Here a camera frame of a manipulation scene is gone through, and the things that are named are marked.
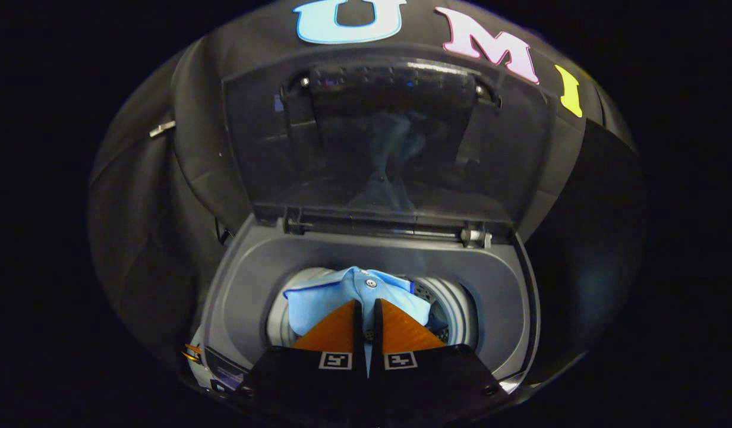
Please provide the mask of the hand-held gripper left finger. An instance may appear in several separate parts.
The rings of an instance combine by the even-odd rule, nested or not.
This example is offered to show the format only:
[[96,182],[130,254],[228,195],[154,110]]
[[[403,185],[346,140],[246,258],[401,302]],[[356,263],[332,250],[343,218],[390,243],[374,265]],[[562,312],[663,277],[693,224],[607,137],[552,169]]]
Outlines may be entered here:
[[235,392],[260,417],[350,417],[367,379],[362,305],[351,299],[292,346],[272,346]]

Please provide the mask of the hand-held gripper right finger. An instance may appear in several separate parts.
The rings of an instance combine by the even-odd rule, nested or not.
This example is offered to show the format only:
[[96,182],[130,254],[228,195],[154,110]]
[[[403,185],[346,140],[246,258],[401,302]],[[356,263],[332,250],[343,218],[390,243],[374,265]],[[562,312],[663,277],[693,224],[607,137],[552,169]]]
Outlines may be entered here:
[[508,399],[472,347],[442,343],[387,299],[374,333],[369,397],[382,417],[485,417]]

